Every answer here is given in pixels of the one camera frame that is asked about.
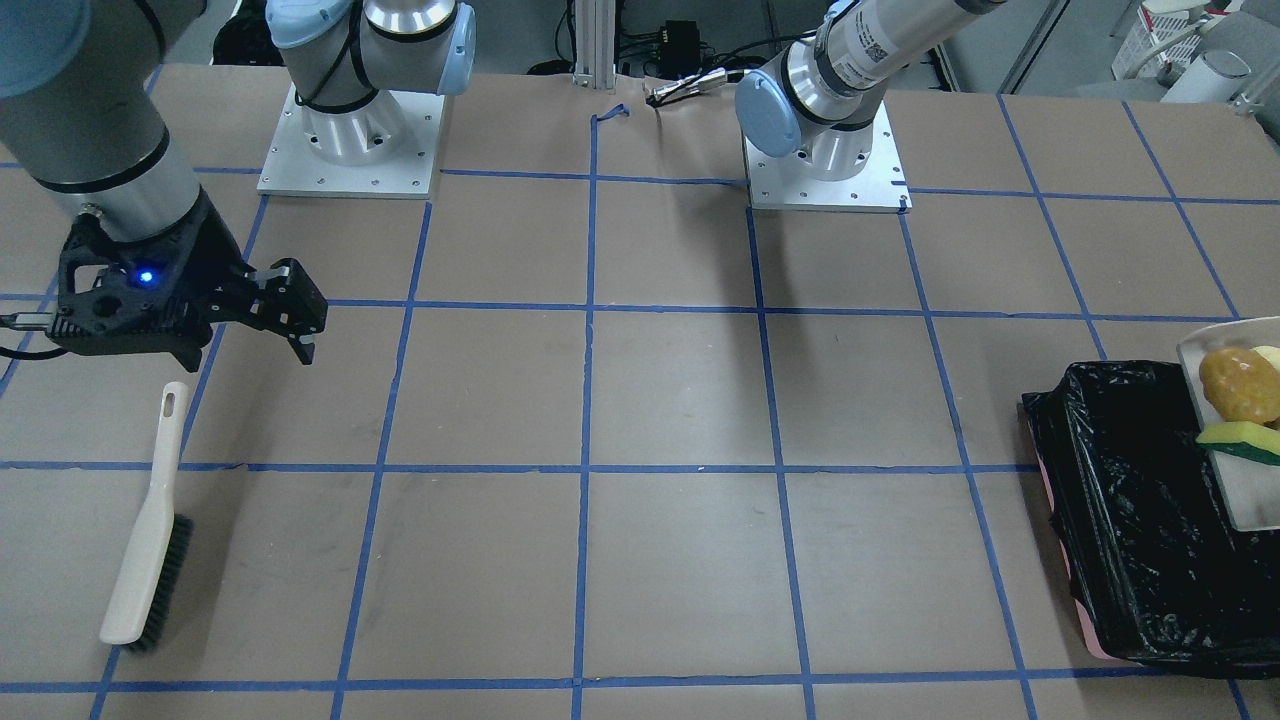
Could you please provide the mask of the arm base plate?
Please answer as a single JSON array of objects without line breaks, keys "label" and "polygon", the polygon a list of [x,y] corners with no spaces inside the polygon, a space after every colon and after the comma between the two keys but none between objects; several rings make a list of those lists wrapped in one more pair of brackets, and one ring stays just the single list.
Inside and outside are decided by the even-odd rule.
[{"label": "arm base plate", "polygon": [[346,114],[301,106],[294,91],[269,143],[257,191],[325,199],[408,199],[434,191],[448,101],[381,91]]},{"label": "arm base plate", "polygon": [[858,131],[826,129],[785,158],[742,141],[751,206],[773,211],[904,214],[913,206],[884,104]]}]

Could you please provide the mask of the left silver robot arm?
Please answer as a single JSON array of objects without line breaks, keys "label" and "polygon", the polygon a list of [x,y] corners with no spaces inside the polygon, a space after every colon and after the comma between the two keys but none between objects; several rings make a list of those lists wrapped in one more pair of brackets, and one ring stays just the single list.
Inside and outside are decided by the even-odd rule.
[{"label": "left silver robot arm", "polygon": [[1001,1],[837,1],[735,90],[745,145],[819,182],[861,174],[888,79]]}]

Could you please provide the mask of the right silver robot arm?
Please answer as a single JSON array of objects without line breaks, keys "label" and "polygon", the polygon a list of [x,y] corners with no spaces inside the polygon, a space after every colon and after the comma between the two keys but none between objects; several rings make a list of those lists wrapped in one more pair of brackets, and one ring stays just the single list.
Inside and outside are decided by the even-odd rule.
[{"label": "right silver robot arm", "polygon": [[328,304],[303,266],[251,266],[145,86],[204,1],[5,1],[3,145],[70,215],[46,313],[3,318],[65,354],[169,354],[196,372],[218,323],[308,365]]}]

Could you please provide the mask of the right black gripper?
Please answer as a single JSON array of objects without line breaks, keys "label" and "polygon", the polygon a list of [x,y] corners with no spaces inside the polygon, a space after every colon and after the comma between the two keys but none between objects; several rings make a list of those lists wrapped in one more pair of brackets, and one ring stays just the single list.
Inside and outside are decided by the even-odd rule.
[{"label": "right black gripper", "polygon": [[216,323],[230,322],[287,340],[306,366],[326,328],[328,301],[293,258],[265,270],[241,247],[200,191],[195,205],[159,234],[120,243],[100,215],[72,222],[59,256],[50,340],[83,356],[170,354],[200,368]]}]

